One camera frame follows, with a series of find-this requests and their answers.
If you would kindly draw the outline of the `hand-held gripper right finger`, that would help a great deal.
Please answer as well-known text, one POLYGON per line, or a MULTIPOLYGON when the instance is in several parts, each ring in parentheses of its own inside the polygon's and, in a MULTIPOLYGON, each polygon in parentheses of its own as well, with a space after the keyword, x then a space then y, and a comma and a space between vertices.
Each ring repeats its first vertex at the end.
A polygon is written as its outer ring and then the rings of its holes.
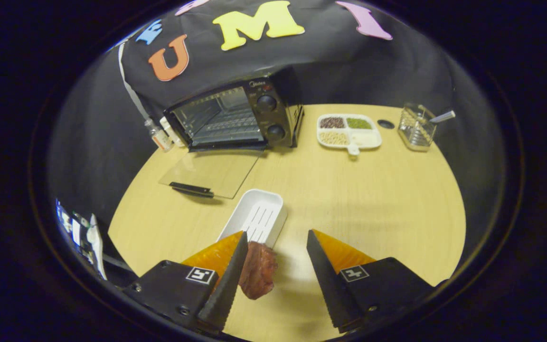
POLYGON ((376 260, 316 229, 308 232, 306 248, 340 333, 384 327, 434 291, 397 258, 376 260))

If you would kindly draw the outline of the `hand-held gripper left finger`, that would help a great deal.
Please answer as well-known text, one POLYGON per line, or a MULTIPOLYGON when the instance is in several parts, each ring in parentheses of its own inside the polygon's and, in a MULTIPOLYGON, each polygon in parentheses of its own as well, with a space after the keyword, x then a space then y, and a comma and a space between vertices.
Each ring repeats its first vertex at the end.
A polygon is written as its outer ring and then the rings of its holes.
POLYGON ((210 245, 230 249, 224 270, 162 260, 123 289, 150 312, 192 331, 221 333, 234 303, 249 249, 247 232, 239 231, 210 245))

